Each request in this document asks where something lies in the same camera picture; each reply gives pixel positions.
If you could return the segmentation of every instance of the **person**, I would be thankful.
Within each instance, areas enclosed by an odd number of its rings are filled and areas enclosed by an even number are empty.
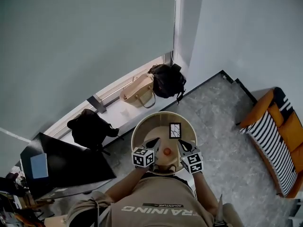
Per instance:
[[[216,226],[218,201],[202,172],[193,174],[195,197],[183,179],[147,171],[136,168],[105,194],[93,192],[92,199],[76,203],[66,218],[67,227]],[[234,210],[227,212],[235,224],[220,226],[243,226]]]

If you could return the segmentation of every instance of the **beige t-shirt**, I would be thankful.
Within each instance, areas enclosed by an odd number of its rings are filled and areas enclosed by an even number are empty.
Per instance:
[[[142,179],[130,196],[111,204],[105,221],[106,227],[211,227],[214,218],[181,181],[149,177]]]

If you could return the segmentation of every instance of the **beige handbag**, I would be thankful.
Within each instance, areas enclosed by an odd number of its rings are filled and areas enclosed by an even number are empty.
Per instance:
[[[120,93],[120,99],[135,107],[151,108],[156,103],[156,96],[152,90],[153,88],[153,75],[142,74],[130,85],[126,86]],[[146,106],[146,103],[154,97],[154,102],[150,106]]]

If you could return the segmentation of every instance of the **bag strap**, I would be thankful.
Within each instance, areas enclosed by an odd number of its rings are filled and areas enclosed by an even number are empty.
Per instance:
[[[155,103],[156,103],[156,95],[155,95],[154,91],[152,91],[152,94],[153,94],[153,99],[154,99],[155,101],[153,102],[152,105],[150,105],[150,106],[148,106],[148,107],[146,107],[146,106],[144,105],[144,103],[142,102],[142,100],[140,99],[140,97],[139,97],[138,95],[136,95],[135,97],[139,100],[139,102],[141,103],[141,105],[142,105],[144,108],[151,108],[151,107],[153,107],[153,106],[155,105]]]

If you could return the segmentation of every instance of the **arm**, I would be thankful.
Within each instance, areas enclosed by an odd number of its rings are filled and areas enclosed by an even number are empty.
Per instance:
[[[134,187],[138,184],[141,177],[146,173],[147,168],[136,168],[130,174],[128,174],[124,179],[117,182],[114,186],[108,189],[105,194],[108,195],[114,202],[125,198],[130,195]]]
[[[218,211],[218,200],[208,186],[202,172],[193,173],[193,177],[199,203],[215,217]]]

